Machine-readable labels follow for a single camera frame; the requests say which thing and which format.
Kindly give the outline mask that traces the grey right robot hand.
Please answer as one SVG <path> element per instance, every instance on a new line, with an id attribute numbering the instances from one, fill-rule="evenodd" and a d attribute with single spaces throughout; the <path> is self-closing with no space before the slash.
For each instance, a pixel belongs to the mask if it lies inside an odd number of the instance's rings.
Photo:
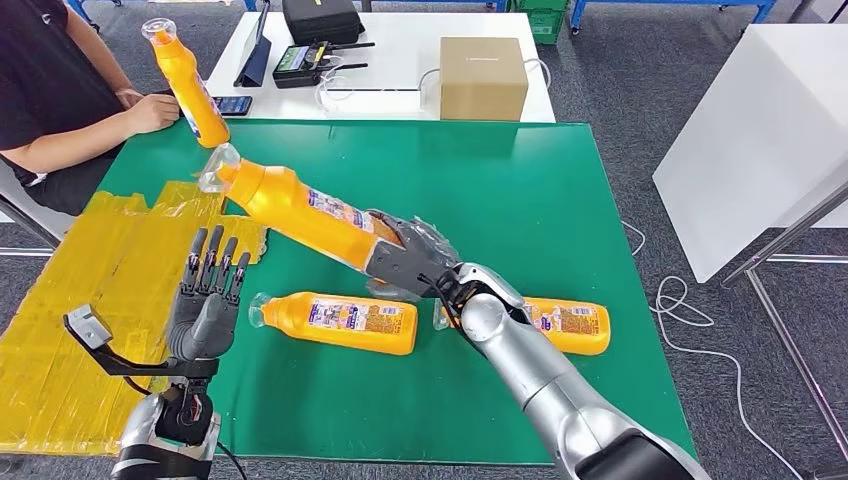
<path id="1" fill-rule="evenodd" d="M 364 270 L 369 291 L 378 298 L 432 297 L 430 285 L 419 276 L 438 280 L 460 262 L 447 238 L 417 216 L 404 220 L 375 209 L 367 213 L 374 226 L 381 221 L 397 237 L 376 241 Z"/>

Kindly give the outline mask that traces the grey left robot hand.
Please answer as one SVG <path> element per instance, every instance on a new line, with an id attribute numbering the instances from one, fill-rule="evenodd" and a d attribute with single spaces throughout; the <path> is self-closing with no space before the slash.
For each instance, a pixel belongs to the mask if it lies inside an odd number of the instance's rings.
<path id="1" fill-rule="evenodd" d="M 235 260 L 238 239 L 221 244 L 224 227 L 198 229 L 166 324 L 169 353 L 183 361 L 214 359 L 234 342 L 241 290 L 250 260 Z"/>

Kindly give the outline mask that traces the person's right hand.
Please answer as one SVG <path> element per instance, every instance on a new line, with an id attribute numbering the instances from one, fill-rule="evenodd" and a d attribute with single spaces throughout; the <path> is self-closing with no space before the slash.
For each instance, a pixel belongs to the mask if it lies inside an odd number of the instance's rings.
<path id="1" fill-rule="evenodd" d="M 130 134 L 146 134 L 168 128 L 179 119 L 180 113 L 177 99 L 171 95 L 144 96 L 126 111 Z"/>

